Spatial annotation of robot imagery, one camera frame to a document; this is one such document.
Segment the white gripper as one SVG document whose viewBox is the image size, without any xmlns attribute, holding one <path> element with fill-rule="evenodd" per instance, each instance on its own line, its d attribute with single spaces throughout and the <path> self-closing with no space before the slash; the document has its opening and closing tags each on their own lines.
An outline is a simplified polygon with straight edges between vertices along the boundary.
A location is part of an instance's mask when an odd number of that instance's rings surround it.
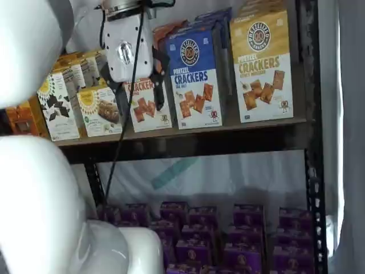
<svg viewBox="0 0 365 274">
<path fill-rule="evenodd" d="M 115 95 L 120 116 L 128 109 L 128 100 L 122 82 L 130 82 L 136 63 L 135 78 L 147 78 L 153 83 L 156 110 L 160 111 L 165 102 L 163 83 L 169 68 L 170 58 L 152 47 L 153 35 L 146 13 L 106 22 L 104 29 L 107 62 L 101 69 L 101 77 Z M 153 65 L 161 63 L 161 68 Z"/>
</svg>

